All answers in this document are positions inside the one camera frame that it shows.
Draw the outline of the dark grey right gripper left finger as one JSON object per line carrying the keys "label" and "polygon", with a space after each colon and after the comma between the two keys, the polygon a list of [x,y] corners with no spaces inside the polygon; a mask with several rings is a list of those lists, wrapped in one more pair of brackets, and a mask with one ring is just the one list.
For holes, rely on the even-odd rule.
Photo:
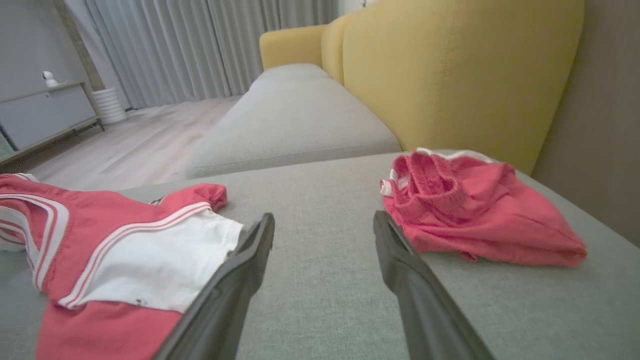
{"label": "dark grey right gripper left finger", "polygon": [[235,360],[251,298],[265,277],[275,234],[272,213],[243,234],[152,360]]}

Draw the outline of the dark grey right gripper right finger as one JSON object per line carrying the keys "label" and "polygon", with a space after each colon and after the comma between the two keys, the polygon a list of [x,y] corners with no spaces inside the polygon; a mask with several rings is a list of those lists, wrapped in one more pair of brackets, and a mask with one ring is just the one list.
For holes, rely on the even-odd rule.
{"label": "dark grey right gripper right finger", "polygon": [[410,360],[496,360],[393,217],[377,210],[372,228],[382,280],[398,300]]}

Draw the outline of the red shorts with white stripe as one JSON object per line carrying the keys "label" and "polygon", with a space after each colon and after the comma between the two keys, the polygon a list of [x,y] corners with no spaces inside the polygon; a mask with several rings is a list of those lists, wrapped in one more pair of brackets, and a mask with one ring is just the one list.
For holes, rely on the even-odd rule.
{"label": "red shorts with white stripe", "polygon": [[385,210],[419,253],[516,265],[577,267],[585,242],[514,167],[470,150],[418,148],[380,182]]}

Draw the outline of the red jersey with white sleeves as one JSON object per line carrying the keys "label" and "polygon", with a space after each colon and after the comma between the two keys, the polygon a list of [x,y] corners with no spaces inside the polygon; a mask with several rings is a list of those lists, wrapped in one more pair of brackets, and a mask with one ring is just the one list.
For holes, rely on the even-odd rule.
{"label": "red jersey with white sleeves", "polygon": [[151,360],[243,225],[220,184],[139,202],[0,174],[0,251],[25,251],[48,299],[36,360]]}

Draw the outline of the grey sofa chaise seat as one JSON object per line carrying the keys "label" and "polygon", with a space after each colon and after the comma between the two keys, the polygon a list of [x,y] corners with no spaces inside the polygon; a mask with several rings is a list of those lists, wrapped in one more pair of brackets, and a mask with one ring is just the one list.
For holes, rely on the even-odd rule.
{"label": "grey sofa chaise seat", "polygon": [[[402,153],[266,168],[118,193],[150,203],[190,186],[226,187],[218,210],[242,235],[273,214],[263,282],[251,297],[235,360],[410,360],[397,296],[378,260],[380,182]],[[640,249],[532,178],[582,239],[576,267],[419,253],[495,360],[640,360]],[[38,326],[48,297],[25,251],[0,251],[0,359]]]}

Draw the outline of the long grey sofa seat cushion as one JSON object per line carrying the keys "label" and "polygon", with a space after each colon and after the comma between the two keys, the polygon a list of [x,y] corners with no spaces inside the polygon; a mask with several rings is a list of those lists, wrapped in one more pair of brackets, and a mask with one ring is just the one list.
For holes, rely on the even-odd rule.
{"label": "long grey sofa seat cushion", "polygon": [[187,178],[400,152],[391,130],[332,79],[250,89],[195,147]]}

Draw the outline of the white ribbed plant pot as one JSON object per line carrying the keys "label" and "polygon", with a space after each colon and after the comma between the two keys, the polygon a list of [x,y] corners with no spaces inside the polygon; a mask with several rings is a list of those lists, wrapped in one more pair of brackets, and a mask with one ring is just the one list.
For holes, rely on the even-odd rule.
{"label": "white ribbed plant pot", "polygon": [[114,88],[105,88],[92,93],[100,120],[105,125],[121,123],[128,119],[125,108]]}

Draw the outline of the short grey sofa seat cushion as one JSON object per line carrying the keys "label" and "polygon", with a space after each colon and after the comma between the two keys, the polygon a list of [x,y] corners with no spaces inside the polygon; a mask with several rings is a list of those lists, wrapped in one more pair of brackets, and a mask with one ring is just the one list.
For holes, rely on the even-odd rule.
{"label": "short grey sofa seat cushion", "polygon": [[313,63],[282,64],[264,70],[251,84],[251,88],[266,84],[285,84],[319,79],[330,79],[320,66]]}

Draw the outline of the grey pleated curtain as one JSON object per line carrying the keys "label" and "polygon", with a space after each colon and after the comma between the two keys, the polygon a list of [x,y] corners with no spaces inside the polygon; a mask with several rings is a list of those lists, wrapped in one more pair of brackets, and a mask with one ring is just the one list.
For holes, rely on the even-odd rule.
{"label": "grey pleated curtain", "polygon": [[339,0],[64,0],[125,109],[239,96],[263,72],[259,38],[324,25]]}

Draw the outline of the grey low tv cabinet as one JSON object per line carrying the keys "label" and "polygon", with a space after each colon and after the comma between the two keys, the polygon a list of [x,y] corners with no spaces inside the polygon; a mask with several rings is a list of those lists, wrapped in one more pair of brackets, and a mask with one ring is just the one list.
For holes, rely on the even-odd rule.
{"label": "grey low tv cabinet", "polygon": [[70,134],[105,130],[85,82],[71,82],[0,102],[0,135],[12,152],[0,166]]}

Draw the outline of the narrow yellow sofa back cushion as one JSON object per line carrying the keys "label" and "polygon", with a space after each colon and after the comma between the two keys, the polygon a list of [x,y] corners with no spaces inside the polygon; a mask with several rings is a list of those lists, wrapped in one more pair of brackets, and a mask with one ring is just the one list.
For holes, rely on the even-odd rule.
{"label": "narrow yellow sofa back cushion", "polygon": [[345,14],[326,25],[321,36],[322,69],[340,85],[345,85],[344,39],[350,14]]}

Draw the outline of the indoor tree plant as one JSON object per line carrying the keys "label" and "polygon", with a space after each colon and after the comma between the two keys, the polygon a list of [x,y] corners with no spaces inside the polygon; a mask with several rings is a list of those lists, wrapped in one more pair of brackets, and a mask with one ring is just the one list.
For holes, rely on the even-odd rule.
{"label": "indoor tree plant", "polygon": [[102,77],[99,75],[98,69],[96,68],[94,61],[89,51],[87,50],[85,42],[82,39],[82,35],[80,35],[80,32],[73,19],[73,14],[71,14],[71,12],[69,11],[64,0],[52,0],[52,2],[62,21],[62,25],[64,25],[66,29],[75,52],[77,53],[81,61],[93,92],[104,91],[106,89],[105,83],[103,82]]}

